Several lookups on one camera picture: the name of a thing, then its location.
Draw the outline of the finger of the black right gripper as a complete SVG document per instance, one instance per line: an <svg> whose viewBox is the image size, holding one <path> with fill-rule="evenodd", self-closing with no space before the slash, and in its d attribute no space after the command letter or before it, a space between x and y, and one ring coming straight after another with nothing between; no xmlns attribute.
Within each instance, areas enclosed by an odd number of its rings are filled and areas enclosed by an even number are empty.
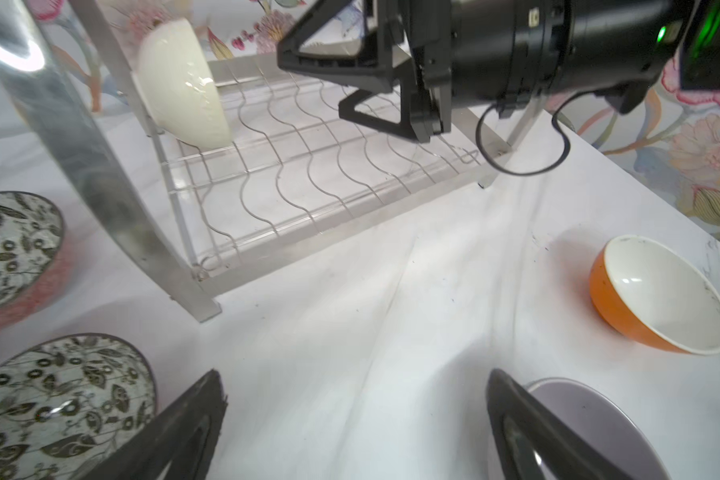
<svg viewBox="0 0 720 480"><path fill-rule="evenodd" d="M366 1L360 9L363 36L354 42L308 44L350 5L341 0L315 2L278 43L278 67L372 93L390 93L395 84L393 49L404 37L397 1Z"/></svg>
<svg viewBox="0 0 720 480"><path fill-rule="evenodd" d="M417 139L417 124L414 121L414 109L417 106L417 79L414 71L394 71L390 76L343 75L339 84L351 86L355 90L339 102L339 116L342 120L385 133L404 140ZM373 105L373 99L384 99L386 95L396 94L397 116L390 113L380 114Z"/></svg>

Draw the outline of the cream bowl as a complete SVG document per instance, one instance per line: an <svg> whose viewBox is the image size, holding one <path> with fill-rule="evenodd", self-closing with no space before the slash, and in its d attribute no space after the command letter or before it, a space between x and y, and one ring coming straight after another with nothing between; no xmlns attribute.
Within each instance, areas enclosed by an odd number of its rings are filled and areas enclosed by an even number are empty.
<svg viewBox="0 0 720 480"><path fill-rule="evenodd" d="M163 23L142 40L132 78L157 127L200 149L233 143L215 80L187 20Z"/></svg>

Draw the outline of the purple bowl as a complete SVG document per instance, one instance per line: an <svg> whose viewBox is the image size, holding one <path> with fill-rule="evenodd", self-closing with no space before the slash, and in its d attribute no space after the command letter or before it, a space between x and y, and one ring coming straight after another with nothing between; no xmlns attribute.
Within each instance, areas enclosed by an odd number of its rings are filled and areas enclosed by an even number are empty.
<svg viewBox="0 0 720 480"><path fill-rule="evenodd" d="M547 378L527 386L591 447L632 479L668 479L670 474L648 438L612 400L590 386L566 378Z"/></svg>

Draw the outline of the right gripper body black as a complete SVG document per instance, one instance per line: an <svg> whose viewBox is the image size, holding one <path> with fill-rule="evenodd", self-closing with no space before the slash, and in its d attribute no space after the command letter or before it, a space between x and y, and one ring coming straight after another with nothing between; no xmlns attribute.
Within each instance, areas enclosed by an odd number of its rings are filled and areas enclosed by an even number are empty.
<svg viewBox="0 0 720 480"><path fill-rule="evenodd" d="M402 1L411 60L401 80L405 137L448 133L452 113L483 103L501 115L549 90L573 27L570 1Z"/></svg>

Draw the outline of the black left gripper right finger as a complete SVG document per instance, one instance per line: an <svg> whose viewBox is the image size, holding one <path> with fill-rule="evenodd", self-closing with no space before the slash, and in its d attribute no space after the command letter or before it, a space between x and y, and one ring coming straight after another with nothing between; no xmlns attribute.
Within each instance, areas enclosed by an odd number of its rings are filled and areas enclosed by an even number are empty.
<svg viewBox="0 0 720 480"><path fill-rule="evenodd" d="M502 369L487 383L487 411L506 479L627 479Z"/></svg>

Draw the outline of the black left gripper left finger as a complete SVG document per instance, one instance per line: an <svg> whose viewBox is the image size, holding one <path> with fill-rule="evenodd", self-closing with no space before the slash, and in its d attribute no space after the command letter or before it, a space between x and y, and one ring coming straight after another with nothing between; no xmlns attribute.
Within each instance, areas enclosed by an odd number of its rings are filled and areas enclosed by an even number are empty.
<svg viewBox="0 0 720 480"><path fill-rule="evenodd" d="M227 409L221 375L210 370L87 479L204 479Z"/></svg>

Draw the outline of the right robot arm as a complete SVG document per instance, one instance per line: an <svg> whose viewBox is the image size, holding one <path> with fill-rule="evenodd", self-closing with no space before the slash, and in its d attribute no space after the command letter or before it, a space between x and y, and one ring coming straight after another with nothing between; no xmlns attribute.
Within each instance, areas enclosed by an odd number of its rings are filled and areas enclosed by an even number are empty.
<svg viewBox="0 0 720 480"><path fill-rule="evenodd" d="M357 52L305 51L344 7L316 2L279 42L279 67L351 87L344 120L421 143L457 109L505 118L567 91L626 114L673 59L685 88L720 90L720 1L370 1Z"/></svg>

